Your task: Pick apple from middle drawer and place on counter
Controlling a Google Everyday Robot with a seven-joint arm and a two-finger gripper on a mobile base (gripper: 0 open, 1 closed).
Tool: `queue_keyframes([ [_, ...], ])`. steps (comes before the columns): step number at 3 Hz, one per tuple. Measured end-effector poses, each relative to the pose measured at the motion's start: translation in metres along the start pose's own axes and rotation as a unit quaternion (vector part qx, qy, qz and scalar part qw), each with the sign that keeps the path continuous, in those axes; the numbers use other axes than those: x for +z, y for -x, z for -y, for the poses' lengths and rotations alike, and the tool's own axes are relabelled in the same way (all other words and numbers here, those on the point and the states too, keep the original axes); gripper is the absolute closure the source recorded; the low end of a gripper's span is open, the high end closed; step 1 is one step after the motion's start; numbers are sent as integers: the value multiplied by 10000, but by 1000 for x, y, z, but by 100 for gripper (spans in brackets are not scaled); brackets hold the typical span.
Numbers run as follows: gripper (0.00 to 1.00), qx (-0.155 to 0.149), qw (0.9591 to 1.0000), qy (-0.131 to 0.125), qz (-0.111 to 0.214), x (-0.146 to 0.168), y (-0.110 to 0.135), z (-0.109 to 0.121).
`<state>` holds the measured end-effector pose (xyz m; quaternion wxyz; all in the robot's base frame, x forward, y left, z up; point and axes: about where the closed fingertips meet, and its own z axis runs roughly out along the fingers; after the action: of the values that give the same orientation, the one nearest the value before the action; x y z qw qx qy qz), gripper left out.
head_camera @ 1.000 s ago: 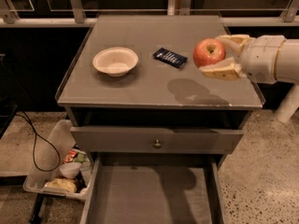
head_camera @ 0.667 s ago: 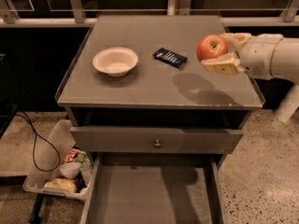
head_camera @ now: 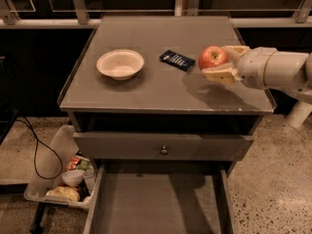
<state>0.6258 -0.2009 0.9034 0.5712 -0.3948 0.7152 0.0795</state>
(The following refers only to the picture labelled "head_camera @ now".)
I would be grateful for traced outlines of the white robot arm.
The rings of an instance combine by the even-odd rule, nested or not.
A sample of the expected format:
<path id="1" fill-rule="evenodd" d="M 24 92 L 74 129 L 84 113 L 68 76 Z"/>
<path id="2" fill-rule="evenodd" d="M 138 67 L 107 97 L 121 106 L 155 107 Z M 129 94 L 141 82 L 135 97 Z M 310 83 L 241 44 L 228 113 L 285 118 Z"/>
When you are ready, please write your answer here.
<path id="1" fill-rule="evenodd" d="M 199 68 L 210 81 L 241 82 L 252 89 L 274 89 L 312 103 L 312 55 L 276 48 L 209 46 L 199 56 Z"/>

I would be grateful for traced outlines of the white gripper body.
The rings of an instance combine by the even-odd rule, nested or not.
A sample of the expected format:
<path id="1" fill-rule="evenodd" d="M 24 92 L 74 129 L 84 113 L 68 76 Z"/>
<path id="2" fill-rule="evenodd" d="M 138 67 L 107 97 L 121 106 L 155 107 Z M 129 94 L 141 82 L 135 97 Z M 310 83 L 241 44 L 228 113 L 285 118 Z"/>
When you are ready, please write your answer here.
<path id="1" fill-rule="evenodd" d="M 277 52 L 276 48 L 258 47 L 246 52 L 236 64 L 241 82 L 248 88 L 265 90 L 264 70 L 269 59 Z"/>

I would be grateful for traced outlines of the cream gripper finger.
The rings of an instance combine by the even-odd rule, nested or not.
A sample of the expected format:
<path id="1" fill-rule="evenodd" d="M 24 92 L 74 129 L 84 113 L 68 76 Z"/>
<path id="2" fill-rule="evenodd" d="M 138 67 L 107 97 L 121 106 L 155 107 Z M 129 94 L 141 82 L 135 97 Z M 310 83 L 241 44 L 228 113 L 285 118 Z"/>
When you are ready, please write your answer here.
<path id="1" fill-rule="evenodd" d="M 251 50 L 249 46 L 222 46 L 221 49 L 227 54 L 229 62 L 237 62 Z"/>
<path id="2" fill-rule="evenodd" d="M 221 69 L 205 68 L 202 72 L 209 81 L 223 85 L 234 85 L 241 81 L 238 70 L 233 67 Z"/>

